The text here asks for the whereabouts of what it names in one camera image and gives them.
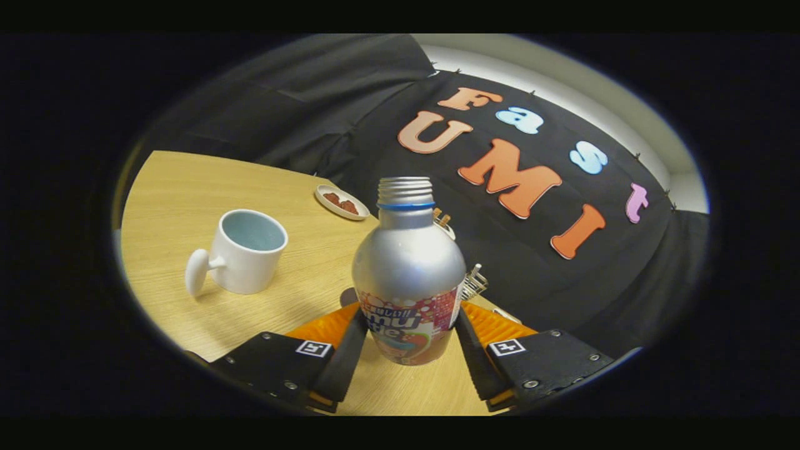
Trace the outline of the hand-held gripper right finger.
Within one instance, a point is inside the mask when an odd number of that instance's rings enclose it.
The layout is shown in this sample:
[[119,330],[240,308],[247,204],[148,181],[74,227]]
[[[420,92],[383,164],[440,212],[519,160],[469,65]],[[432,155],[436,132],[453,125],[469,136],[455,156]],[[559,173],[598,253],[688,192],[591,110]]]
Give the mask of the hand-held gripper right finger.
[[464,302],[455,322],[478,398],[491,413],[520,413],[613,368],[611,356],[567,331],[535,331]]

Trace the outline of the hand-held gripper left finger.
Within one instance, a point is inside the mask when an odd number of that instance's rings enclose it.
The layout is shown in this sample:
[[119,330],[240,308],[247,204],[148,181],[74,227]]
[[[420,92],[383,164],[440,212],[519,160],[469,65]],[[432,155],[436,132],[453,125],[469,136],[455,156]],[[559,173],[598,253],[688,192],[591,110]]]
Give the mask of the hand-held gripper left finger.
[[284,335],[260,331],[209,367],[269,399],[335,413],[351,386],[366,333],[361,308],[351,304]]

